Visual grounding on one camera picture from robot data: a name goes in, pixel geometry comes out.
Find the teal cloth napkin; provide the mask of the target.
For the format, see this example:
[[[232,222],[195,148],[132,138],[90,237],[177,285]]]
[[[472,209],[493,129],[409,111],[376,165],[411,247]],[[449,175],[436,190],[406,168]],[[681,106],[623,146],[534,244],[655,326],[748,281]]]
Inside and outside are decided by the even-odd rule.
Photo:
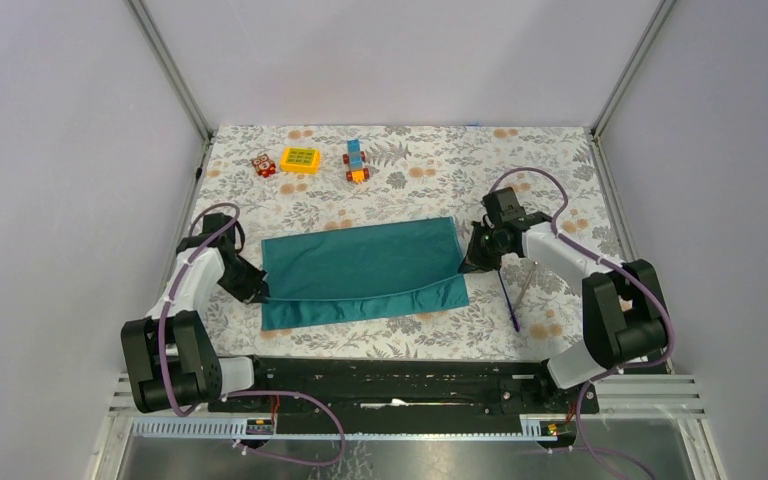
[[[266,239],[265,331],[445,311],[469,304],[450,217]]]

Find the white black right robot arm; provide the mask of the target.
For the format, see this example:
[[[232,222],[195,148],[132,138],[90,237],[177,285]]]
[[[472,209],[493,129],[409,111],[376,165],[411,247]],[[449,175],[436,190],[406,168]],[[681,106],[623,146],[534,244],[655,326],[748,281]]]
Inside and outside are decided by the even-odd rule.
[[[557,412],[573,387],[668,347],[670,325],[650,263],[619,263],[587,250],[547,214],[527,212],[510,188],[488,193],[482,204],[485,218],[472,224],[460,273],[498,270],[515,254],[549,268],[581,296],[583,338],[545,361],[533,386],[539,407]]]

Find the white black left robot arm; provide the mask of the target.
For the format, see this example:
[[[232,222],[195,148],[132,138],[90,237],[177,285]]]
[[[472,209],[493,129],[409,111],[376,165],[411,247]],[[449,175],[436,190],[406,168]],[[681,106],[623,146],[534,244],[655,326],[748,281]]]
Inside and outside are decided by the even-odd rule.
[[[143,318],[121,329],[131,393],[142,413],[192,411],[231,387],[232,398],[245,410],[259,410],[269,401],[271,387],[256,374],[243,374],[231,385],[204,325],[216,288],[242,303],[266,302],[267,273],[241,256],[245,235],[237,219],[214,212],[197,222],[201,231],[176,248],[161,298]]]

